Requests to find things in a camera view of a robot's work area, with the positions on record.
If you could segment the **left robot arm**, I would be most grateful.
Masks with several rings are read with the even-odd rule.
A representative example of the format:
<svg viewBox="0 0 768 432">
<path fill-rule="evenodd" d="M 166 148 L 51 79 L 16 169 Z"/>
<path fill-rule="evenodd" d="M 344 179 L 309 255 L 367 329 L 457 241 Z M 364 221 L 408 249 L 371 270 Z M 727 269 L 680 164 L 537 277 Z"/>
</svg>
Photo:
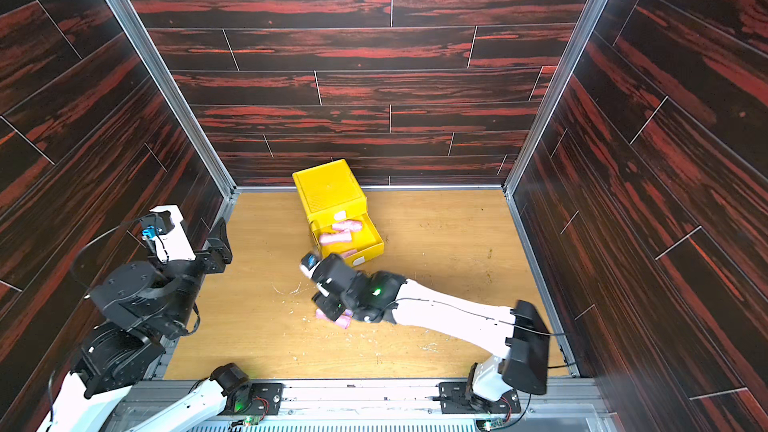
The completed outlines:
<svg viewBox="0 0 768 432">
<path fill-rule="evenodd" d="M 155 207 L 137 221 L 148 256 L 87 287 L 87 299 L 105 320 L 80 344 L 60 391 L 47 393 L 42 431 L 100 430 L 168 343 L 198 331 L 203 281 L 232 262 L 223 218 L 203 250 L 193 250 L 176 206 Z"/>
</svg>

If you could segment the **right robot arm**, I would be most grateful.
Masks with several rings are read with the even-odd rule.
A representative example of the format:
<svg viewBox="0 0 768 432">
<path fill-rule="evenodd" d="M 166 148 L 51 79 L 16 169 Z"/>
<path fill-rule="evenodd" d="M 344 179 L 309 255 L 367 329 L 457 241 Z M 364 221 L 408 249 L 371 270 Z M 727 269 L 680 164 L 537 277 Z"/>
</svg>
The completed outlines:
<svg viewBox="0 0 768 432">
<path fill-rule="evenodd" d="M 367 275 L 338 254 L 305 255 L 301 272 L 317 287 L 313 302 L 331 321 L 345 315 L 376 324 L 420 327 L 473 344 L 490 358 L 470 368 L 465 399 L 477 410 L 509 391 L 547 393 L 550 337 L 536 307 L 485 305 L 432 290 L 386 271 Z"/>
</svg>

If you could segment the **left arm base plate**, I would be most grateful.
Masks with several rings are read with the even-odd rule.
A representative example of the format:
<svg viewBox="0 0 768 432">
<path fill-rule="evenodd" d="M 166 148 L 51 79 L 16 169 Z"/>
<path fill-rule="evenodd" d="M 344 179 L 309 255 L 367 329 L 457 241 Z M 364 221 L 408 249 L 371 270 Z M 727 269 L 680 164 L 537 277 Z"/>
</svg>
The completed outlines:
<svg viewBox="0 0 768 432">
<path fill-rule="evenodd" d="M 284 384 L 279 382 L 251 382 L 235 392 L 230 402 L 235 415 L 275 416 L 283 400 Z"/>
</svg>

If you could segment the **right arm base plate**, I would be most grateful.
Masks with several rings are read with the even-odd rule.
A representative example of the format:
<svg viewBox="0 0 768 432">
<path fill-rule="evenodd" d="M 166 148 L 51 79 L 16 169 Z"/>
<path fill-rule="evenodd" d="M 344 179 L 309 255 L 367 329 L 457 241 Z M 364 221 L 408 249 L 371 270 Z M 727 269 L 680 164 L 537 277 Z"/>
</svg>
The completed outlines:
<svg viewBox="0 0 768 432">
<path fill-rule="evenodd" d="M 505 392 L 497 401 L 489 401 L 469 392 L 466 380 L 444 381 L 438 384 L 438 393 L 433 398 L 440 404 L 443 414 L 518 414 L 522 411 L 514 389 Z"/>
</svg>

